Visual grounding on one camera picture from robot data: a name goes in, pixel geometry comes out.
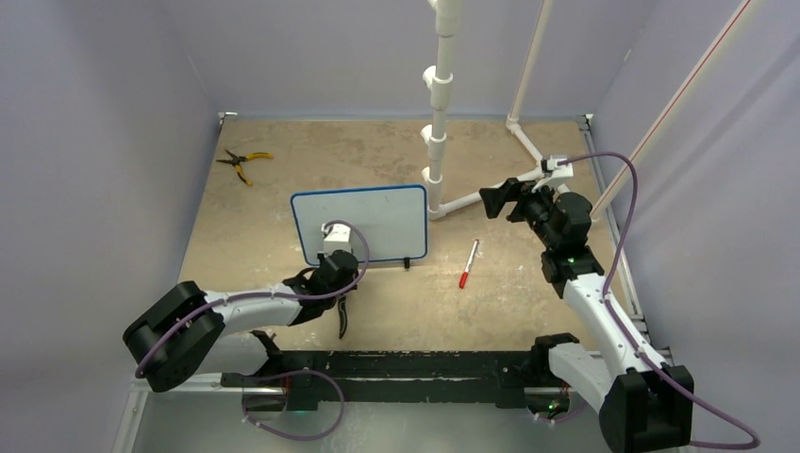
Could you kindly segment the blue framed whiteboard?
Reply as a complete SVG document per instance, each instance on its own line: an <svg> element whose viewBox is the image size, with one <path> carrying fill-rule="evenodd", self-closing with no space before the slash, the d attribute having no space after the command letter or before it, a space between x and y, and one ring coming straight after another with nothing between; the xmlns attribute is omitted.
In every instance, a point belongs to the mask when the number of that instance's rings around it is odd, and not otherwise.
<svg viewBox="0 0 800 453"><path fill-rule="evenodd" d="M351 236L352 253L371 263L420 260L428 254L427 193L421 184L295 193L292 215L304 260L316 265L324 251L323 225L345 221L366 238Z"/></svg>

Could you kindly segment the white red marker pen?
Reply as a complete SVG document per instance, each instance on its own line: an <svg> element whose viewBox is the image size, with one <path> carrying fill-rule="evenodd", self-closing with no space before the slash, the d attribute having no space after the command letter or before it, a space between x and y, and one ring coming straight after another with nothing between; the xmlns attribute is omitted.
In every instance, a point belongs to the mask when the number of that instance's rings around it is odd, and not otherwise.
<svg viewBox="0 0 800 453"><path fill-rule="evenodd" d="M480 240L479 239L475 239L473 241L473 244L472 244L471 251L470 251L470 254L468 256L468 259L466 260L463 272L461 273L461 276L460 276L459 281L458 281L458 287L460 289L464 289L465 286L466 286L466 282L468 280L468 277L469 277L470 272L472 270L472 267L474 265L475 256L477 254L479 246L480 246Z"/></svg>

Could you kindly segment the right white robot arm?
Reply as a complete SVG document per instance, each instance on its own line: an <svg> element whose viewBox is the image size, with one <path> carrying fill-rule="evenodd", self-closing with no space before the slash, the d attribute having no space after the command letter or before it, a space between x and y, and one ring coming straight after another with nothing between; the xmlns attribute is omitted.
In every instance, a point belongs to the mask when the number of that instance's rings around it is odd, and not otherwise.
<svg viewBox="0 0 800 453"><path fill-rule="evenodd" d="M542 274L589 329L602 356L593 359L564 336L540 337L529 362L533 378L568 383L597 412L613 452L649 452L687 445L693 404L684 391L693 378L671 366L639 333L607 287L605 272L588 246L591 202L578 193L507 179L479 190L488 218L507 203L512 223L524 222L544 246Z"/></svg>

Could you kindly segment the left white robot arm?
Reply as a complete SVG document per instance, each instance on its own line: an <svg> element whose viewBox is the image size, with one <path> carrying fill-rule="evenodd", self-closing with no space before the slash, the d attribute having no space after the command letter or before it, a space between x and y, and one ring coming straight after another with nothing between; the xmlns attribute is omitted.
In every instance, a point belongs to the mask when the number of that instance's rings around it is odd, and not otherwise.
<svg viewBox="0 0 800 453"><path fill-rule="evenodd" d="M315 320L354 289L363 273L350 252L336 250L316 268L264 290L205 292L192 281L176 284L128 326L123 342L156 393L205 373L237 373L259 386L278 380L281 360L264 327Z"/></svg>

